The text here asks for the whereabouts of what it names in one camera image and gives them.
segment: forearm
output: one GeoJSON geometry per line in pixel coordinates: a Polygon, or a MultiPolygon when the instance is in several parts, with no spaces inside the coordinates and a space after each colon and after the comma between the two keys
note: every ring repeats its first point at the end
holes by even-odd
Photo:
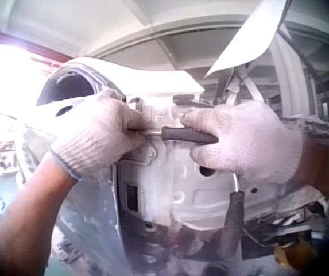
{"type": "Polygon", "coordinates": [[[43,275],[61,203],[75,184],[46,154],[0,221],[0,271],[43,275]]]}
{"type": "Polygon", "coordinates": [[[313,186],[329,198],[329,146],[307,140],[295,180],[313,186]]]}

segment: knit glove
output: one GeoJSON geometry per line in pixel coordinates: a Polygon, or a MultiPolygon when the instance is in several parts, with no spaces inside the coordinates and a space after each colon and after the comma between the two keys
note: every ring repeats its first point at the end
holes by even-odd
{"type": "Polygon", "coordinates": [[[263,102],[216,106],[185,113],[181,123],[215,135],[219,142],[191,149],[199,165],[235,172],[249,183],[285,183],[301,158],[302,134],[288,129],[263,102]]]}
{"type": "Polygon", "coordinates": [[[113,164],[145,142],[140,134],[127,131],[145,127],[141,113],[105,95],[88,97],[64,116],[64,132],[50,152],[76,179],[113,164]]]}

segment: hand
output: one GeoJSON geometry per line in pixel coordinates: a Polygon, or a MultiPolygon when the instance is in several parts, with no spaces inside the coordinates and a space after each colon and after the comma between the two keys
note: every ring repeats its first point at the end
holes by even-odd
{"type": "Polygon", "coordinates": [[[285,127],[263,102],[197,109],[181,123],[219,139],[191,149],[191,158],[203,167],[235,172],[246,182],[285,183],[299,165],[301,133],[285,127]]]}
{"type": "Polygon", "coordinates": [[[77,179],[113,164],[145,142],[143,136],[127,132],[144,129],[141,113],[105,95],[90,96],[63,122],[66,131],[51,145],[51,153],[77,179]]]}

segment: factory floor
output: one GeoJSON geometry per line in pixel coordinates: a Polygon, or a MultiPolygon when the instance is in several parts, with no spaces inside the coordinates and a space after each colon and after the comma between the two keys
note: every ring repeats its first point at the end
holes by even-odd
{"type": "MultiPolygon", "coordinates": [[[[0,197],[4,200],[7,207],[8,204],[12,201],[15,195],[18,193],[17,185],[15,182],[15,175],[0,177],[0,197]]],[[[0,212],[2,213],[5,209],[2,210],[3,204],[0,200],[0,212]]],[[[50,259],[48,262],[48,267],[45,272],[46,276],[54,275],[72,275],[72,272],[68,267],[63,265],[56,259],[50,259]]]]}

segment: black screwdriver handle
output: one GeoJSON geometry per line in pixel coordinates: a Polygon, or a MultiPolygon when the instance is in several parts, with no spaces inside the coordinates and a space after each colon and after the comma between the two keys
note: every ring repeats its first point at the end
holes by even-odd
{"type": "Polygon", "coordinates": [[[202,144],[214,144],[219,140],[215,136],[202,131],[196,131],[192,128],[170,128],[169,126],[162,127],[162,139],[179,140],[202,144]]]}
{"type": "Polygon", "coordinates": [[[245,193],[235,191],[230,194],[229,207],[220,236],[218,255],[222,260],[234,256],[242,238],[245,193]]]}

